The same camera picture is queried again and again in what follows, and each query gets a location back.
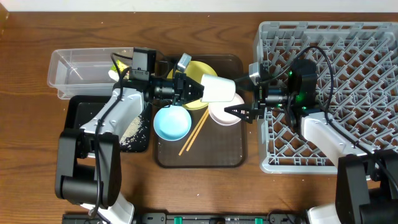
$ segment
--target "black tray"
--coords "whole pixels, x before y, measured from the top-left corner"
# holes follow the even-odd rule
[[[243,76],[242,61],[234,55],[192,55],[192,60],[211,66],[219,77]],[[166,141],[155,135],[155,160],[164,168],[219,168],[240,166],[246,158],[246,123],[221,126],[209,116],[189,152],[178,155],[207,108],[188,111],[192,118],[190,132],[181,140]]]
[[[80,129],[80,127],[98,114],[102,107],[109,101],[110,96],[74,96],[69,101],[65,128]],[[136,138],[141,141],[130,142],[128,145],[120,145],[122,152],[144,152],[148,148],[152,105],[148,105],[141,113],[142,131],[137,133]]]

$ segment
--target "wire rack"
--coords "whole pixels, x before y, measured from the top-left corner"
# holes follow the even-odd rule
[[[398,151],[398,25],[390,22],[263,22],[254,57],[278,74],[309,45],[321,47],[335,74],[330,109],[334,118],[375,149]],[[319,51],[317,100],[324,106],[330,73]],[[277,81],[287,84],[285,73]],[[334,174],[336,169],[311,142],[294,133],[284,115],[266,111],[258,122],[261,168],[268,173]]]

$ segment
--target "chopsticks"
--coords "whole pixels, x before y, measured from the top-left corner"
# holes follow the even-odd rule
[[[193,142],[195,141],[195,139],[197,138],[201,127],[203,126],[203,124],[205,123],[207,117],[209,116],[209,108],[206,109],[205,113],[203,114],[203,116],[200,118],[199,122],[197,123],[197,125],[195,126],[195,128],[193,129],[191,135],[189,135],[188,140],[186,141],[186,143],[184,144],[184,146],[182,146],[182,149],[180,151],[180,153],[178,154],[179,156],[181,156],[182,152],[184,151],[185,147],[188,145],[187,147],[187,152],[189,151],[189,149],[191,148]]]

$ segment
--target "wooden table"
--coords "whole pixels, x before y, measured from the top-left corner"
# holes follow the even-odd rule
[[[165,54],[234,54],[245,70],[262,21],[398,21],[398,14],[11,13],[0,40],[0,220],[60,223],[86,212],[54,193],[68,101],[47,86],[56,49],[145,46]],[[256,124],[236,169],[162,169],[145,153],[121,155],[121,192],[137,210],[170,213],[302,211],[335,199],[335,175],[269,175],[259,168]]]

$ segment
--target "robotic hand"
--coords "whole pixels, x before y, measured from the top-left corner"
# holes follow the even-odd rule
[[[132,222],[134,207],[119,193],[122,181],[119,137],[147,102],[167,100],[171,105],[181,106],[201,99],[217,82],[234,84],[232,80],[216,77],[212,78],[213,83],[201,85],[187,77],[184,71],[191,59],[187,54],[175,64],[172,80],[155,77],[152,75],[155,58],[155,50],[134,48],[132,66],[122,72],[117,67],[119,82],[102,110],[79,130],[65,128],[60,135],[55,193],[58,198],[89,209],[92,217],[98,211],[110,223]],[[233,94],[216,100],[231,101]],[[78,163],[77,159],[87,157],[96,159],[96,167]]]
[[[231,106],[225,111],[252,123],[254,119],[264,118],[266,109],[282,108],[278,111],[285,113],[287,124],[314,143],[337,166],[336,202],[311,208],[307,213],[311,224],[397,223],[398,187],[395,180],[398,179],[398,154],[392,149],[373,151],[370,145],[359,141],[333,121],[328,113],[333,92],[326,108],[320,108],[315,101],[317,65],[310,60],[299,59],[310,48],[317,47],[305,49],[292,62],[287,87],[270,86],[269,83],[278,76],[270,77],[262,65],[251,64],[249,76],[236,80],[236,83],[253,92],[253,103]],[[333,89],[329,61],[328,65]],[[251,84],[240,85],[244,79]],[[380,188],[368,190],[368,177],[380,181]]]

